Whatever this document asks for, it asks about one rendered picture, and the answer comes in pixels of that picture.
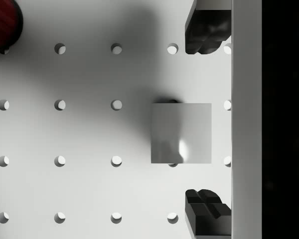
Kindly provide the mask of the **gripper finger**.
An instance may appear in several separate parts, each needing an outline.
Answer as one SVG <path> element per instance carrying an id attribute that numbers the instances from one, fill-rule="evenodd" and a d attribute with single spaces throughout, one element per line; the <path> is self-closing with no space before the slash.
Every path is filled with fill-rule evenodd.
<path id="1" fill-rule="evenodd" d="M 185 52 L 207 55 L 231 36 L 232 0 L 193 0 L 185 22 Z"/>
<path id="2" fill-rule="evenodd" d="M 185 192 L 185 219 L 192 239 L 232 239 L 231 209 L 211 190 Z"/>

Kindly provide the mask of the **grey cube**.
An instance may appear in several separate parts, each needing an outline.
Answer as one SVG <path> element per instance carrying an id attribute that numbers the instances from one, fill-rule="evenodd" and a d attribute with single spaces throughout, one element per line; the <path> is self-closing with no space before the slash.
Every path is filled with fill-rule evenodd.
<path id="1" fill-rule="evenodd" d="M 155 103 L 151 108 L 151 163 L 212 162 L 212 105 Z"/>

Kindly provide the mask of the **dark red mug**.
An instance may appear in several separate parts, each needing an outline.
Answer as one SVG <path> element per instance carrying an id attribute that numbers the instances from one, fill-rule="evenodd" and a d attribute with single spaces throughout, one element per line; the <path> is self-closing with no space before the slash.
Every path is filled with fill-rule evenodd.
<path id="1" fill-rule="evenodd" d="M 16 0 L 0 0 L 0 50 L 14 45 L 22 29 L 23 14 Z"/>

